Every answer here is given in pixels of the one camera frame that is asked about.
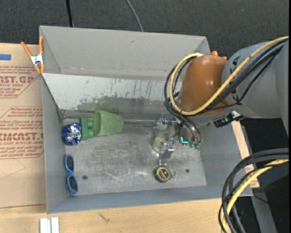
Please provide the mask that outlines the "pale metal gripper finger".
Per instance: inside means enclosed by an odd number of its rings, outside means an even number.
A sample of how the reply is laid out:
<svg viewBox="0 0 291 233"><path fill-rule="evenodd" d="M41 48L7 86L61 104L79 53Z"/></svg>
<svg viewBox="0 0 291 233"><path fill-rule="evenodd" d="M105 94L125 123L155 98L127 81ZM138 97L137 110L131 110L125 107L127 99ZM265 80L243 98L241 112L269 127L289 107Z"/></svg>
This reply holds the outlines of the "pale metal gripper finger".
<svg viewBox="0 0 291 233"><path fill-rule="evenodd" d="M166 130L172 125L177 125L177 121L169 115L161 115L161 117L156 121L156 129L159 131Z"/></svg>
<svg viewBox="0 0 291 233"><path fill-rule="evenodd" d="M173 143L171 142L165 142L160 147L159 152L159 165L165 166L167 164L167 161L170 159L171 155L174 153L175 148L173 146Z"/></svg>

